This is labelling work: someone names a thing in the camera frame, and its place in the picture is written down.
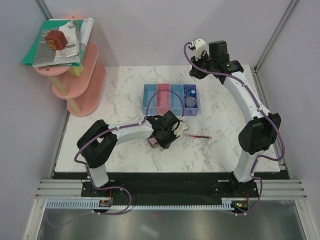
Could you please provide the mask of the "clear jar of paper clips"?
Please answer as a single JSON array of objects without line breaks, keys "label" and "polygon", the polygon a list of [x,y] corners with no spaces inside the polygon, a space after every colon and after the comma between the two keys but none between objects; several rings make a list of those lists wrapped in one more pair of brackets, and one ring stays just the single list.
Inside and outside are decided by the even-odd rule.
[{"label": "clear jar of paper clips", "polygon": [[197,105],[197,100],[195,97],[189,96],[185,99],[185,106],[187,108],[194,108]]}]

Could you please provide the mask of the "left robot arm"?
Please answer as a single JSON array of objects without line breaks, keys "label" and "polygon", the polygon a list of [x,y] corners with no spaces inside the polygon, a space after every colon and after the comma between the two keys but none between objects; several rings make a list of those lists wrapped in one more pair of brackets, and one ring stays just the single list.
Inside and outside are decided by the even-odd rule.
[{"label": "left robot arm", "polygon": [[164,115],[147,115],[143,121],[127,125],[109,125],[100,119],[78,140],[79,152],[74,161],[85,165],[93,184],[92,191],[104,197],[110,191],[105,163],[116,146],[134,140],[155,139],[162,149],[168,149],[188,129],[188,124],[170,110]]}]

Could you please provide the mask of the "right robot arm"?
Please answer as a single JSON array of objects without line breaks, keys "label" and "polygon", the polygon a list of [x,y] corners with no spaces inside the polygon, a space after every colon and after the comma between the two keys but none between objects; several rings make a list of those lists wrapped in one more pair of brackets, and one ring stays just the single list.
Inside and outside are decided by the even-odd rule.
[{"label": "right robot arm", "polygon": [[261,102],[248,83],[244,68],[237,60],[230,60],[227,43],[223,40],[206,44],[203,39],[185,43],[184,50],[195,52],[186,60],[192,68],[190,76],[199,80],[208,75],[219,79],[237,103],[245,120],[245,126],[238,135],[242,149],[237,166],[232,172],[234,181],[229,184],[229,191],[235,197],[247,191],[247,182],[255,178],[254,172],[260,158],[278,162],[275,158],[265,155],[277,139],[283,140],[279,127],[281,117]]}]

